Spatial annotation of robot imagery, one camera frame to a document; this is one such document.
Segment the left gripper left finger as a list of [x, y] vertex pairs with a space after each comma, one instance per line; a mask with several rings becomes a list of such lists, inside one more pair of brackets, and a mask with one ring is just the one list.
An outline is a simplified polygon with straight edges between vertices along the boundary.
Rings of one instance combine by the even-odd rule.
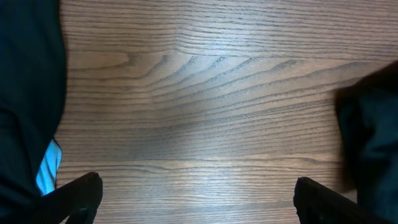
[[93, 224], [103, 198], [103, 181], [89, 172], [40, 198], [35, 204], [31, 223]]

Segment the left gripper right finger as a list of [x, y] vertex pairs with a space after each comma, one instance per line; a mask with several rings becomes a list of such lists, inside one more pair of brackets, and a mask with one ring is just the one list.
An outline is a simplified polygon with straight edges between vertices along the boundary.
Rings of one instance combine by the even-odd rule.
[[392, 224], [308, 177], [296, 182], [294, 206], [301, 224]]

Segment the black t-shirt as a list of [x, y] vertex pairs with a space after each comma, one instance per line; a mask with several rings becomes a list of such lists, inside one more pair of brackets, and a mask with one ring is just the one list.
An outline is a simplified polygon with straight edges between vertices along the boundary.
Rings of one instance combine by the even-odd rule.
[[397, 223], [397, 63], [338, 90], [336, 115], [359, 207]]

